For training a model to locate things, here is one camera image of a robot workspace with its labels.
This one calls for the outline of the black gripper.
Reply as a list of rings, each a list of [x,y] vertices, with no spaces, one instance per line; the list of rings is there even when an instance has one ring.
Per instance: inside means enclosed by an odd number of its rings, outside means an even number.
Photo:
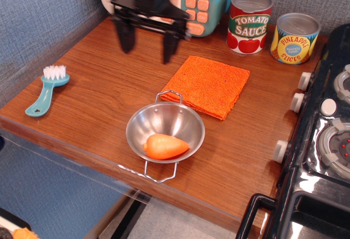
[[[170,0],[111,0],[113,20],[124,53],[135,45],[135,28],[163,32],[163,63],[170,62],[176,53],[179,39],[189,39],[189,14],[173,5]]]

